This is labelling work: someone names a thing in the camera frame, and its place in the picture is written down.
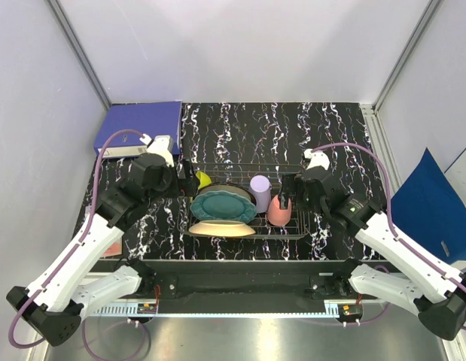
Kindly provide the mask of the pink plastic cup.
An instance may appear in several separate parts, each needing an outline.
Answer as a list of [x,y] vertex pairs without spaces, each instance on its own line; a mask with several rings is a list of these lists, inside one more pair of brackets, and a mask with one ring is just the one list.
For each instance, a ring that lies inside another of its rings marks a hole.
[[291,219],[291,213],[292,213],[291,201],[289,203],[288,209],[282,210],[279,208],[278,196],[274,196],[268,207],[267,219],[268,219],[268,222],[271,223],[272,225],[283,227],[289,223]]

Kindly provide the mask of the lilac plastic cup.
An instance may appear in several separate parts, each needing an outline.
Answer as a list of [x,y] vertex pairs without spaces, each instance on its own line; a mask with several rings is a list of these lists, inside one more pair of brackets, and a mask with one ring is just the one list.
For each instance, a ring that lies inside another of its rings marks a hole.
[[266,212],[271,202],[270,180],[263,175],[254,176],[249,183],[249,192],[256,200],[256,212]]

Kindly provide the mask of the teal scalloped plate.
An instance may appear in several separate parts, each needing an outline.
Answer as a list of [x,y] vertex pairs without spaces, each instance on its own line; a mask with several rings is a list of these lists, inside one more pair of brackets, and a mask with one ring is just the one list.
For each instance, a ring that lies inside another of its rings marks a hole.
[[230,220],[241,223],[251,222],[257,214],[251,200],[226,190],[210,190],[196,196],[190,211],[200,221]]

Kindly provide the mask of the cream floral plate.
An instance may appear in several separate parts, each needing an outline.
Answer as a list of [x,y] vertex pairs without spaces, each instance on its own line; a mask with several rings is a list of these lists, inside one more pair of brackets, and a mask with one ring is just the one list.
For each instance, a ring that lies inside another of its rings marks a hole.
[[241,238],[255,234],[249,225],[232,220],[205,220],[192,225],[188,232],[193,235]]

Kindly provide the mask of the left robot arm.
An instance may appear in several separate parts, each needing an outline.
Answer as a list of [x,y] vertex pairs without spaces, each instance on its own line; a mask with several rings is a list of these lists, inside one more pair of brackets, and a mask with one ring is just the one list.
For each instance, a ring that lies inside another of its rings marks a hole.
[[143,153],[128,175],[106,191],[93,192],[91,212],[53,264],[27,287],[15,286],[6,299],[16,310],[13,324],[25,320],[52,346],[59,346],[94,311],[124,296],[144,298],[154,291],[154,270],[132,259],[88,286],[81,281],[117,239],[143,218],[157,199],[194,196],[199,181],[189,159],[167,162]]

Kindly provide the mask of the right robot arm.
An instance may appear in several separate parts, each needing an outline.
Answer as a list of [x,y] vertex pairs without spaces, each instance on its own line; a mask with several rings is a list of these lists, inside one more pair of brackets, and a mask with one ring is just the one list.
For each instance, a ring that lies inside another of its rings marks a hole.
[[443,340],[452,341],[466,322],[466,272],[445,263],[397,228],[373,201],[348,193],[324,167],[285,174],[279,204],[290,199],[304,211],[319,213],[330,225],[385,257],[401,277],[378,272],[348,260],[334,278],[334,291],[343,298],[366,294],[417,316]]

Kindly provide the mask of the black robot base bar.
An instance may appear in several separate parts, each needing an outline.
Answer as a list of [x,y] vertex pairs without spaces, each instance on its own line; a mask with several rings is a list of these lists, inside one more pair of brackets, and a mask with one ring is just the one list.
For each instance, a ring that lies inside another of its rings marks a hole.
[[312,299],[356,299],[347,282],[358,262],[346,261],[167,261],[142,262],[161,299],[193,295],[286,294]]

